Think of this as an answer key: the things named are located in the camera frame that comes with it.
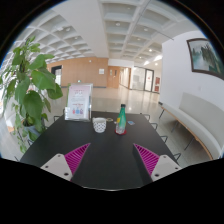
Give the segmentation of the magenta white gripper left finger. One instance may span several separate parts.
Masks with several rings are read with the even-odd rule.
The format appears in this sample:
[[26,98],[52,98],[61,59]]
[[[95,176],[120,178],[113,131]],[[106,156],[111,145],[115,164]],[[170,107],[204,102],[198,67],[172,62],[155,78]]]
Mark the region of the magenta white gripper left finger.
[[70,181],[89,146],[90,144],[87,143],[65,155],[56,154],[42,166],[42,169]]

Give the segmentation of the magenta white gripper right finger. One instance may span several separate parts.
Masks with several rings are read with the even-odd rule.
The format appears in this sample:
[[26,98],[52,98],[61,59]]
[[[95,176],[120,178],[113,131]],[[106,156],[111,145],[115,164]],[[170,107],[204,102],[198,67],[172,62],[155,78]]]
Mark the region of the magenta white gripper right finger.
[[153,181],[157,181],[181,169],[168,155],[159,156],[138,144],[134,144],[134,147],[139,153],[144,167]]

